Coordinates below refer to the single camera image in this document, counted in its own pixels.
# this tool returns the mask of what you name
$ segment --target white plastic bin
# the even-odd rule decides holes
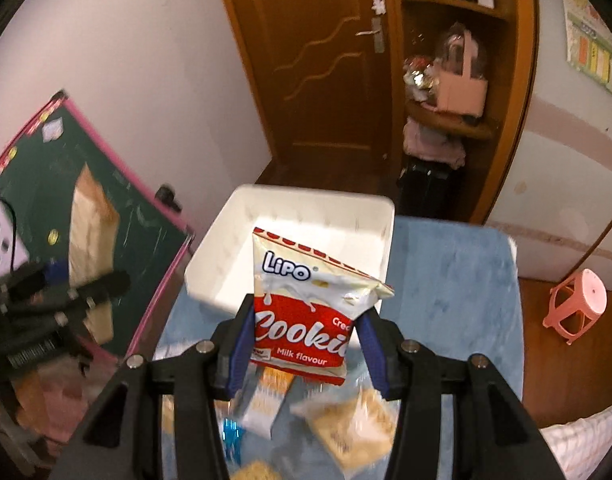
[[[252,234],[256,226],[323,251],[383,281],[394,216],[393,203],[381,196],[240,186],[186,268],[188,294],[236,313],[244,296],[253,291]]]

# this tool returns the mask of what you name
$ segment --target blue towel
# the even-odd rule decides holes
[[[466,359],[486,354],[521,397],[524,376],[524,337],[517,272],[508,238],[489,228],[452,222],[396,217],[387,283],[395,297],[384,301],[381,315],[395,321],[407,338],[436,354]],[[158,345],[178,353],[202,338],[228,317],[181,291]],[[347,355],[358,366],[358,351]],[[330,455],[303,420],[289,412],[301,400],[304,383],[297,378],[273,425],[273,439],[247,433],[243,463],[269,462],[285,480],[313,478],[343,480]],[[175,477],[172,439],[163,443],[165,478]],[[360,472],[355,480],[382,479],[387,459]],[[441,452],[438,479],[452,474],[452,402],[442,399]]]

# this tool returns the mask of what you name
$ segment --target wall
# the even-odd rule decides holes
[[[522,277],[558,282],[612,219],[612,96],[566,62],[562,0],[539,0],[539,9],[531,104],[486,224],[515,238]],[[611,240],[583,264],[609,288]]]
[[[0,39],[0,153],[62,88],[198,235],[270,161],[222,0],[26,0]]]

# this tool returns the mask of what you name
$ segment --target red packaging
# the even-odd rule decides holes
[[[254,230],[253,246],[252,361],[342,384],[354,320],[393,291],[321,251],[260,228]]]

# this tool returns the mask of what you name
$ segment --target pink stool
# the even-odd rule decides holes
[[[560,290],[570,293],[560,306],[555,307],[555,300]],[[606,310],[606,288],[592,270],[584,269],[571,275],[569,279],[550,289],[550,303],[548,305],[548,316],[544,318],[545,327],[553,327],[561,336],[564,336],[566,344],[571,344],[580,337]],[[579,331],[571,334],[563,326],[561,321],[573,314],[579,316]]]

